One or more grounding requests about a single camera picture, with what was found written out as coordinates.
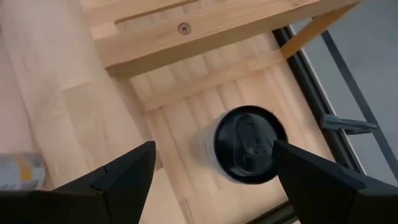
can top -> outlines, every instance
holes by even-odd
[[[241,106],[221,119],[215,132],[215,154],[221,168],[245,184],[261,184],[276,176],[274,140],[287,141],[282,124],[258,106]]]

black metal frame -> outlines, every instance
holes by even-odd
[[[273,31],[274,37],[280,46],[283,46],[293,36],[289,27],[283,27]],[[328,144],[335,161],[346,168],[355,170],[360,174],[364,174],[359,161],[357,160],[348,140],[343,131],[332,131],[322,129],[322,118],[325,114],[333,114],[333,110],[322,91],[317,79],[315,78],[312,69],[310,68],[304,54],[299,51],[291,58],[287,59],[290,69],[300,86],[300,89],[315,117],[319,128],[322,131],[323,137]],[[277,208],[261,215],[255,220],[249,222],[250,224],[265,224],[265,223],[293,223],[298,220],[292,206],[289,202],[278,206]]]

wooden table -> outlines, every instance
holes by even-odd
[[[289,142],[333,160],[285,59],[358,1],[3,0],[0,59],[48,188],[155,139],[142,223],[245,223],[287,200],[278,178],[229,182],[197,150],[197,132],[259,105]],[[314,16],[281,49],[267,32]]]

